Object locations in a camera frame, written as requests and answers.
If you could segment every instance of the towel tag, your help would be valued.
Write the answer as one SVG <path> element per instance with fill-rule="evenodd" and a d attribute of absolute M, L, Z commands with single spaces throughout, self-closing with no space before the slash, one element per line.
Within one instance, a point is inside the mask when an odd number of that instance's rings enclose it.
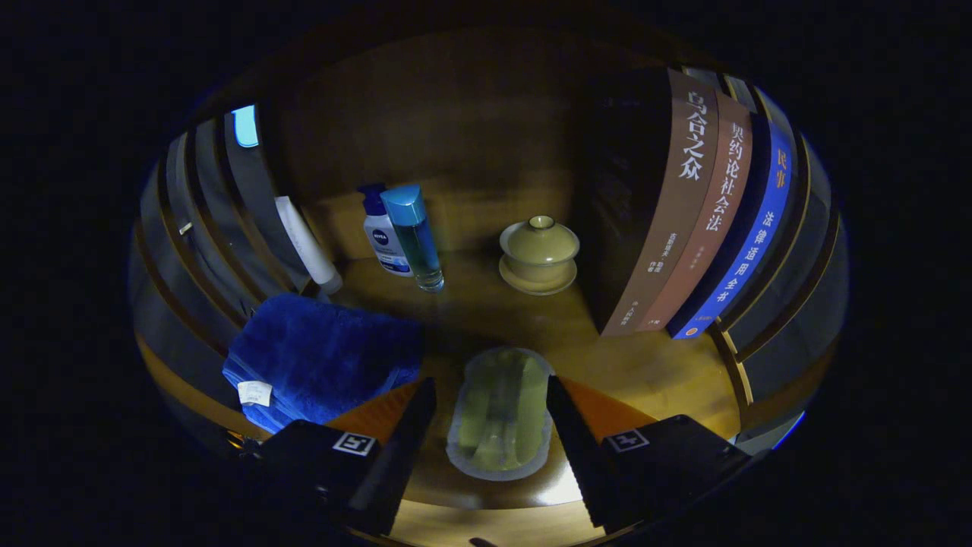
<path fill-rule="evenodd" d="M 253 404 L 270 406 L 270 390 L 273 386 L 269 383 L 258 381 L 241 382 L 236 385 L 240 392 L 240 404 L 248 407 Z"/>

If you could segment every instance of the saucer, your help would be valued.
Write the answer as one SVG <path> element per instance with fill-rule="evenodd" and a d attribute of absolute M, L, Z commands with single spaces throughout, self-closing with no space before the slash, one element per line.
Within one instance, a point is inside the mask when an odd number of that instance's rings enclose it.
<path fill-rule="evenodd" d="M 503 281 L 506 281 L 506 283 L 509 284 L 509 286 L 520 292 L 534 296 L 546 296 L 559 293 L 560 291 L 571 286 L 571 283 L 573 283 L 573 280 L 577 277 L 577 263 L 571 259 L 570 263 L 568 264 L 567 271 L 562 277 L 552 281 L 539 283 L 536 281 L 521 279 L 513 274 L 513 272 L 509 270 L 509 266 L 506 265 L 506 255 L 503 255 L 503 257 L 500 259 L 500 276 L 503 278 Z"/>

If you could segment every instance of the nivea bottle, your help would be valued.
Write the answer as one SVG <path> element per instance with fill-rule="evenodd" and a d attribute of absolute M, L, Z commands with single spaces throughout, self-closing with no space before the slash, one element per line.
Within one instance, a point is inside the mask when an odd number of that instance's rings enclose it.
<path fill-rule="evenodd" d="M 381 201 L 381 193 L 384 191 L 385 185 L 381 183 L 358 187 L 358 192 L 364 194 L 364 212 L 367 214 L 364 218 L 364 234 L 382 268 L 390 274 L 411 277 L 412 269 L 408 266 L 399 237 L 395 234 L 385 204 Z"/>

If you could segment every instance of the brown book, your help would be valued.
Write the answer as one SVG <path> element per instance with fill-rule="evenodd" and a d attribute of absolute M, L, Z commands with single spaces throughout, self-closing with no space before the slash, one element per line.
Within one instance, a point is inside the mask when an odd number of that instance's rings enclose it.
<path fill-rule="evenodd" d="M 746 189 L 752 156 L 752 123 L 742 104 L 718 94 L 719 139 L 715 151 L 715 172 L 709 184 L 685 252 L 672 269 L 665 288 L 648 308 L 639 331 L 657 331 L 676 314 L 712 263 L 739 210 L 739 199 Z M 734 173 L 729 170 L 737 167 Z"/>
<path fill-rule="evenodd" d="M 604 78 L 592 93 L 593 188 L 572 219 L 578 281 L 602 336 L 620 336 L 641 324 L 702 211 L 719 133 L 716 91 L 652 68 Z"/>

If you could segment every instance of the folded towel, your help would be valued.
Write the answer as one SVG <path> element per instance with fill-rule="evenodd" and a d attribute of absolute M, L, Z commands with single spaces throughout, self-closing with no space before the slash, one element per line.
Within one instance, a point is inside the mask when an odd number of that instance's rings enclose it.
<path fill-rule="evenodd" d="M 270 298 L 233 341 L 223 376 L 273 386 L 270 406 L 243 407 L 271 433 L 295 419 L 325 423 L 418 379 L 422 326 L 285 293 Z"/>

